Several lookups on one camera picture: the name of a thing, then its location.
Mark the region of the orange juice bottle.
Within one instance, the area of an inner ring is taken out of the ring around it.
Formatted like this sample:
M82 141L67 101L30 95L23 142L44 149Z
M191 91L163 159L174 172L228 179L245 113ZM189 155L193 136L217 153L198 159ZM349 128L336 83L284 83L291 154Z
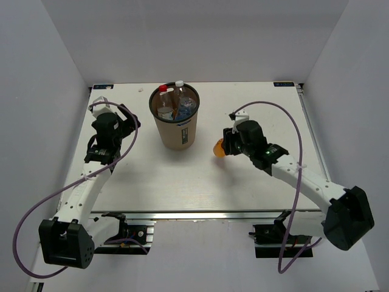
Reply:
M223 158L226 156L225 154L225 150L224 150L224 147L223 147L223 142L224 142L224 139L221 138L217 141L217 143L215 144L215 146L213 147L213 154L217 157L217 158Z

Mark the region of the red label water bottle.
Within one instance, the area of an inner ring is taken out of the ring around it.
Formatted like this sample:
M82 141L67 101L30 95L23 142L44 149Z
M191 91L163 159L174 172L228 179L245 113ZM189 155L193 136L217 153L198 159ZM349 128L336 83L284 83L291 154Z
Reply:
M168 92L167 85L159 86L159 99L157 103L157 114L161 119L174 119L174 106Z

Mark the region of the blue label water bottle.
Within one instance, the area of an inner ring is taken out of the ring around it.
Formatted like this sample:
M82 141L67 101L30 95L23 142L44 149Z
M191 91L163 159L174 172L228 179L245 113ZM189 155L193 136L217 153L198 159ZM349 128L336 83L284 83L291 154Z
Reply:
M175 120L183 120L196 109L196 102L191 97L180 97Z
M184 112L184 102L185 102L185 87L184 82L182 80L178 80L175 82L176 85L176 91L175 96L177 100L177 111L176 111L176 120L182 119L182 115Z

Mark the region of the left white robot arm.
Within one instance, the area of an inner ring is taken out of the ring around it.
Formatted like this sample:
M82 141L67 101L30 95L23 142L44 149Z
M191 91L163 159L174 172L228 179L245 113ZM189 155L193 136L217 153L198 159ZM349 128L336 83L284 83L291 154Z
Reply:
M123 158L122 140L140 127L137 117L125 105L119 104L117 112L111 106L111 102L94 102L90 106L96 134L87 146L81 181L53 218L43 220L38 228L47 264L85 269L97 248L110 239L121 243L128 237L123 214L106 212L90 218L98 195Z

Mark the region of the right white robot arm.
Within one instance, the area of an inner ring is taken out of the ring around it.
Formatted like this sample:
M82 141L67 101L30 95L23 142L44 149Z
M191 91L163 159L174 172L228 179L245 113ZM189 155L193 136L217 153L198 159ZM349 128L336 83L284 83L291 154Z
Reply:
M274 221L275 237L287 243L295 236L322 237L347 251L374 227L373 214L364 190L347 189L298 166L289 152L268 143L254 120L223 130L225 155L247 156L254 167L279 179L310 199L318 212L284 211Z

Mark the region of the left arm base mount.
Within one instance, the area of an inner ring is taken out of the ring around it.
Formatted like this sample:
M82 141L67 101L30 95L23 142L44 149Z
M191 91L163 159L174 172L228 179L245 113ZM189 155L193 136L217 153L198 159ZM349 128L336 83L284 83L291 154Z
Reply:
M147 254L154 236L154 223L128 219L125 214L91 214L86 231L94 242L96 254Z

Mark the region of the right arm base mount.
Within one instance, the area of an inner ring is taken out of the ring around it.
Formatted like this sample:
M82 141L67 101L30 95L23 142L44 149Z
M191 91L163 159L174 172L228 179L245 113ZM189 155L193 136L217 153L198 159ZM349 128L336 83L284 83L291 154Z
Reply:
M277 259L279 257L286 231L283 223L290 213L289 210L281 212L249 211L246 213L253 226L249 237L254 240L257 259ZM305 235L288 235L283 257L292 259L307 240L308 236Z

